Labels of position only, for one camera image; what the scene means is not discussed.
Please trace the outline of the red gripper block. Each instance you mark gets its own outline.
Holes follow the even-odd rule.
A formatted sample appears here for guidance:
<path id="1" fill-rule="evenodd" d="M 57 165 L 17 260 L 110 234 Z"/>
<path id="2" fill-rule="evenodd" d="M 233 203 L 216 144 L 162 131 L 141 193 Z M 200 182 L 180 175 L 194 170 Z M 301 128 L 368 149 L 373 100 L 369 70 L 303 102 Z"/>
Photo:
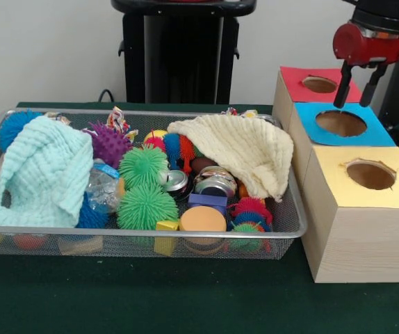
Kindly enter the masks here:
<path id="1" fill-rule="evenodd" d="M 372 31 L 353 23 L 340 26 L 334 34 L 332 42 L 334 55 L 344 60 L 341 68 L 341 80 L 334 98 L 334 106 L 343 108 L 350 91 L 352 66 L 363 66 L 370 63 L 378 65 L 366 84 L 360 106 L 370 105 L 379 80 L 384 76 L 387 65 L 399 61 L 399 35 Z"/>

